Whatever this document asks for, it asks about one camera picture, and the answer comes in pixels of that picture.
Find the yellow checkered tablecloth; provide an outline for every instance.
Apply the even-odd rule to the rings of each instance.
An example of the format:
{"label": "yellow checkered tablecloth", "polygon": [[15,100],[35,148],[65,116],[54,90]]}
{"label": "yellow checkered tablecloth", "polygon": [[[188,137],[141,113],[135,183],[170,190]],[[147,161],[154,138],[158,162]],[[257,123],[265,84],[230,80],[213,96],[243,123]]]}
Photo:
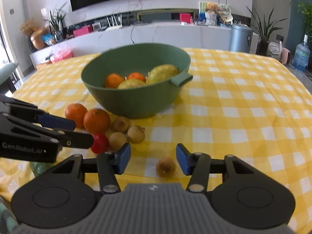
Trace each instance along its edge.
{"label": "yellow checkered tablecloth", "polygon": [[[132,120],[146,129],[146,140],[132,145],[124,175],[127,183],[188,183],[177,168],[170,180],[157,177],[155,165],[164,156],[175,159],[175,146],[223,159],[233,154],[291,190],[296,209],[290,227],[298,233],[312,229],[312,97],[277,60],[243,53],[186,49],[191,56],[193,80],[176,101],[154,117]],[[100,107],[80,79],[83,67],[97,54],[46,65],[14,97],[37,104],[51,114],[64,116],[67,105]],[[58,160],[90,150],[64,148]],[[33,178],[28,162],[0,160],[0,194],[10,200],[21,185]],[[96,174],[86,183],[98,189]],[[209,189],[221,183],[211,175]]]}

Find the gray textured grip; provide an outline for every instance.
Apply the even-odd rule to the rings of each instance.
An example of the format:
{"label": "gray textured grip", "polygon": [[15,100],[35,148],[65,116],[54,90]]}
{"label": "gray textured grip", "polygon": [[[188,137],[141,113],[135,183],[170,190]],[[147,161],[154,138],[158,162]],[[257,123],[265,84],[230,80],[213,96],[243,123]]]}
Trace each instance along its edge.
{"label": "gray textured grip", "polygon": [[223,220],[202,194],[181,184],[128,184],[125,191],[101,198],[82,221],[60,229],[22,224],[14,234],[294,234],[286,225],[247,230]]}

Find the kiwi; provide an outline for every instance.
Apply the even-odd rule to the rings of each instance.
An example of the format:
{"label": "kiwi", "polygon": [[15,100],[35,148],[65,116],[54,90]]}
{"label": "kiwi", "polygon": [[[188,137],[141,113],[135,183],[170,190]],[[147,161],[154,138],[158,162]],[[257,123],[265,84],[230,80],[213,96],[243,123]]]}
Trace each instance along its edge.
{"label": "kiwi", "polygon": [[170,157],[160,159],[156,164],[156,173],[162,178],[172,177],[176,169],[174,160]]}
{"label": "kiwi", "polygon": [[110,125],[110,129],[113,132],[127,133],[130,126],[131,122],[129,121],[129,119],[124,116],[120,116],[112,122],[112,124]]}
{"label": "kiwi", "polygon": [[139,144],[145,139],[145,129],[140,126],[131,126],[127,133],[128,139],[134,144]]}
{"label": "kiwi", "polygon": [[113,151],[119,150],[125,143],[128,142],[127,137],[121,132],[115,132],[110,135],[108,139],[110,148]]}

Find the gold vase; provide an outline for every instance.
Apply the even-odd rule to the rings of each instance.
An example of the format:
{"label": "gold vase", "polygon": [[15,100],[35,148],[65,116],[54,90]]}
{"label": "gold vase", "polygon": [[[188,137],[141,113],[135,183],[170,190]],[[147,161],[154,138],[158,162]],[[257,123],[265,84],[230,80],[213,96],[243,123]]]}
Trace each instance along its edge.
{"label": "gold vase", "polygon": [[43,35],[46,35],[47,33],[48,31],[46,28],[40,28],[36,30],[35,32],[33,32],[32,35],[30,36],[30,40],[32,41],[32,44],[38,50],[46,47],[46,43],[41,39],[41,37]]}

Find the trash can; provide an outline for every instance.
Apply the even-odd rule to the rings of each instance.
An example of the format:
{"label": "trash can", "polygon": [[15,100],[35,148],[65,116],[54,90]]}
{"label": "trash can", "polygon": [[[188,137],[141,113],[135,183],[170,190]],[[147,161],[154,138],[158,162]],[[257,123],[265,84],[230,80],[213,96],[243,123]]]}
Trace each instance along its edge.
{"label": "trash can", "polygon": [[232,25],[230,48],[232,52],[249,53],[253,29],[243,25]]}

